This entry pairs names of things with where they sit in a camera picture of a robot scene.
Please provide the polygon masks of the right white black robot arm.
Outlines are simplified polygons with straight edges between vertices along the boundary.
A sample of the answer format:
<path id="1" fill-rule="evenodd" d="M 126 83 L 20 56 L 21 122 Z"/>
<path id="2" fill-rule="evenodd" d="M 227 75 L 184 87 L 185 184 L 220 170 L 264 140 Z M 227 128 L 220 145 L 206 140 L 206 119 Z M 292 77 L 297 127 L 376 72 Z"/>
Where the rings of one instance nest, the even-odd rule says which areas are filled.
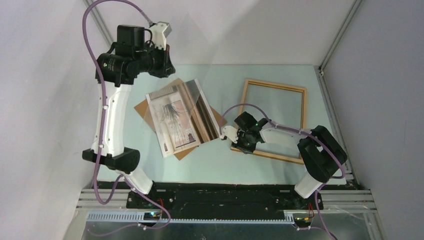
<path id="1" fill-rule="evenodd" d="M 234 122 L 237 127 L 221 128 L 221 138 L 230 139 L 232 147 L 244 154 L 253 154 L 257 144 L 277 144 L 298 149 L 306 173 L 294 186 L 291 204 L 304 209 L 311 202 L 311 195 L 342 170 L 348 156 L 330 131 L 318 125 L 313 129 L 296 129 L 278 124 L 264 117 L 256 120 L 244 111 Z"/>

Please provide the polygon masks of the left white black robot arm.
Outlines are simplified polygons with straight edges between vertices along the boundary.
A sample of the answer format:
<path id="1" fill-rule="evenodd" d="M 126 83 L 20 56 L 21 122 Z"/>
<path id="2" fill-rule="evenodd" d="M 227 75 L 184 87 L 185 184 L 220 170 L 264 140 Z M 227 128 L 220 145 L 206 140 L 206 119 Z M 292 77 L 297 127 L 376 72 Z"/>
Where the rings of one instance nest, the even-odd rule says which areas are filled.
<path id="1" fill-rule="evenodd" d="M 117 27 L 117 41 L 97 58 L 104 84 L 99 84 L 99 109 L 94 142 L 82 152 L 88 162 L 108 167 L 122 174 L 134 191 L 141 192 L 138 201 L 153 208 L 158 194 L 151 190 L 153 181 L 139 166 L 138 150 L 124 146 L 125 112 L 134 80 L 140 73 L 167 78 L 176 72 L 170 60 L 167 36 L 171 25 L 157 22 L 149 28 L 132 25 Z"/>

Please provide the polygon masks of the light wooden picture frame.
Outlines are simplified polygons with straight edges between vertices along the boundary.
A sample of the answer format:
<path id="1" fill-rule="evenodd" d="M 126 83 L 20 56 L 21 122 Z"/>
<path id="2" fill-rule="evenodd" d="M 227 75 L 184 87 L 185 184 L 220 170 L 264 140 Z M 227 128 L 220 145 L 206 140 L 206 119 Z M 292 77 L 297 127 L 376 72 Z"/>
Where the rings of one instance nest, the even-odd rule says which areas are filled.
<path id="1" fill-rule="evenodd" d="M 238 114 L 247 112 L 256 120 L 268 118 L 277 126 L 305 129 L 307 121 L 307 89 L 264 80 L 245 80 Z M 259 157 L 303 165 L 297 144 L 301 135 L 274 129 L 266 123 L 265 142 L 258 142 L 252 154 Z"/>

